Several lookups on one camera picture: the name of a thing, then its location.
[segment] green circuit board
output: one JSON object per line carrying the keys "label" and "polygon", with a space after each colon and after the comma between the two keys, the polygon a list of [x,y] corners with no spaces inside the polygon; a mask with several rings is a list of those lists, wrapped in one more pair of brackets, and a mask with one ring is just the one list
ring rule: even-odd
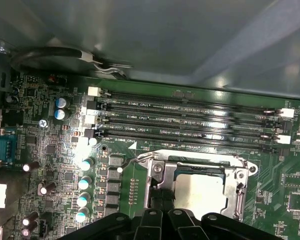
{"label": "green circuit board", "polygon": [[[300,239],[300,100],[47,73],[14,73],[11,85],[19,89],[19,102],[11,108],[24,112],[23,124],[16,131],[14,167],[21,169],[23,164],[33,160],[41,165],[31,173],[29,193],[20,200],[14,239],[22,238],[21,220],[31,211],[50,214],[51,230],[46,239],[56,239],[102,218],[107,209],[107,187],[99,183],[107,182],[109,177],[100,171],[111,170],[109,159],[117,157],[125,161],[160,149],[240,155],[255,163],[259,171],[248,179],[243,222],[285,240]],[[95,87],[93,94],[88,92],[89,87]],[[101,97],[97,96],[96,88],[103,92]],[[57,120],[54,116],[56,99],[60,97],[69,102],[66,120]],[[101,109],[109,105],[112,108],[106,109],[108,115],[91,120],[87,115],[96,114],[93,114],[93,107],[87,105],[92,102]],[[150,110],[154,102],[157,110]],[[219,136],[226,136],[225,141],[194,137],[203,126],[198,124],[202,121],[200,118],[203,115],[213,117],[213,113],[195,112],[192,117],[186,118],[185,115],[175,115],[176,109],[163,107],[192,106],[193,110],[195,106],[198,108],[206,104],[231,108],[232,114],[227,118],[218,116],[218,124],[232,125],[238,136],[224,130]],[[238,106],[294,109],[294,117],[284,119],[285,127],[281,133],[291,136],[290,144],[260,138],[261,132],[274,133],[273,126],[264,127],[262,124],[265,121],[276,122],[277,116],[244,114]],[[187,122],[175,120],[178,118],[187,119]],[[47,127],[39,126],[42,119],[48,122]],[[178,128],[180,125],[192,129]],[[98,132],[98,142],[94,146],[88,145],[86,138],[85,130],[91,128]],[[173,129],[179,131],[178,136],[171,132]],[[93,158],[95,164],[83,172],[78,164],[87,157]],[[91,201],[87,205],[88,218],[84,223],[77,223],[75,215],[79,207],[76,200],[82,192],[78,189],[78,181],[83,176],[92,179],[92,184],[85,190]],[[116,175],[114,178],[120,182],[119,202],[114,205],[112,202],[111,210],[117,205],[117,211],[130,217],[142,210],[146,176],[147,170],[136,163],[130,164],[120,176]],[[42,181],[56,182],[55,191],[46,196],[38,195],[38,184]],[[35,229],[32,238],[42,237],[40,231],[40,228]]]}

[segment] motherboard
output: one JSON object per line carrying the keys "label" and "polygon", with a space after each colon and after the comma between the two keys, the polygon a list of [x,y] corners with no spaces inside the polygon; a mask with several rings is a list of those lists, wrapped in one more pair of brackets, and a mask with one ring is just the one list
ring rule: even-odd
{"label": "motherboard", "polygon": [[[30,172],[15,240],[57,239],[116,212],[133,218],[145,207],[147,169],[121,166],[159,150],[255,164],[243,222],[300,239],[300,100],[45,72],[13,72],[11,86],[0,168]],[[37,221],[24,232],[27,216]]]}

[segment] mounting screw hole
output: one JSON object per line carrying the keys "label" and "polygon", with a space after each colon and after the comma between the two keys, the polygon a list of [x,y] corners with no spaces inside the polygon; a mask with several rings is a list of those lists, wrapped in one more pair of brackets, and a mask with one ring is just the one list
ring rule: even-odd
{"label": "mounting screw hole", "polygon": [[215,215],[209,215],[209,216],[208,216],[208,219],[211,220],[211,221],[215,221],[215,220],[217,220],[218,218],[217,218]]}
{"label": "mounting screw hole", "polygon": [[174,213],[175,215],[181,215],[181,214],[182,214],[182,211],[180,211],[180,210],[175,210],[173,213]]}
{"label": "mounting screw hole", "polygon": [[255,166],[252,166],[252,167],[249,168],[250,173],[254,173],[256,170],[257,169],[256,169]]}

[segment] cpu socket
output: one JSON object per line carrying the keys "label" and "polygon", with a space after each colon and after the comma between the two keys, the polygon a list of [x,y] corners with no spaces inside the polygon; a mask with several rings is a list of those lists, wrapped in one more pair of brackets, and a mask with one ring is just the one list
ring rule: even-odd
{"label": "cpu socket", "polygon": [[145,208],[152,189],[168,189],[174,206],[192,211],[198,220],[214,212],[242,221],[248,177],[258,172],[238,155],[166,149],[140,154],[136,162],[147,169]]}

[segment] capacitor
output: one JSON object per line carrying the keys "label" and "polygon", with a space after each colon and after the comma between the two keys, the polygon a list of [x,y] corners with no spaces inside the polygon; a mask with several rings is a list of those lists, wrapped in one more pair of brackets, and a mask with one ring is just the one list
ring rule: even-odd
{"label": "capacitor", "polygon": [[19,94],[20,90],[17,87],[12,87],[11,95],[17,96]]}
{"label": "capacitor", "polygon": [[21,235],[28,238],[30,236],[31,232],[36,229],[36,227],[38,227],[37,221],[30,222],[30,224],[21,231]]}
{"label": "capacitor", "polygon": [[5,98],[5,101],[6,101],[8,104],[18,104],[18,103],[19,103],[19,98],[17,98],[16,96],[8,95],[8,96]]}
{"label": "capacitor", "polygon": [[88,157],[80,163],[79,167],[82,171],[88,171],[94,164],[94,161]]}
{"label": "capacitor", "polygon": [[97,144],[98,144],[98,140],[96,138],[93,137],[93,138],[89,139],[89,145],[90,146],[94,147]]}
{"label": "capacitor", "polygon": [[59,97],[55,100],[55,105],[57,108],[63,109],[68,108],[70,106],[70,102],[64,97]]}
{"label": "capacitor", "polygon": [[28,226],[32,221],[36,220],[38,217],[39,213],[37,211],[33,211],[22,220],[22,224],[24,226]]}
{"label": "capacitor", "polygon": [[58,109],[54,112],[54,117],[58,120],[67,120],[69,112],[66,109]]}
{"label": "capacitor", "polygon": [[90,202],[90,194],[87,192],[81,193],[78,199],[76,200],[76,204],[79,207],[85,207],[88,204],[88,202]]}
{"label": "capacitor", "polygon": [[75,220],[77,223],[83,223],[89,215],[89,209],[84,207],[80,207],[78,213],[75,215]]}
{"label": "capacitor", "polygon": [[45,119],[39,120],[39,127],[40,128],[47,128],[48,127],[48,121]]}
{"label": "capacitor", "polygon": [[25,172],[32,172],[33,170],[36,170],[39,167],[40,167],[40,162],[33,161],[33,162],[26,163],[25,165],[23,165],[22,169]]}
{"label": "capacitor", "polygon": [[57,184],[54,181],[51,181],[40,189],[40,193],[42,195],[49,194],[56,188],[56,186]]}
{"label": "capacitor", "polygon": [[81,190],[86,190],[89,185],[92,183],[92,179],[89,176],[83,176],[81,180],[78,182],[78,187]]}

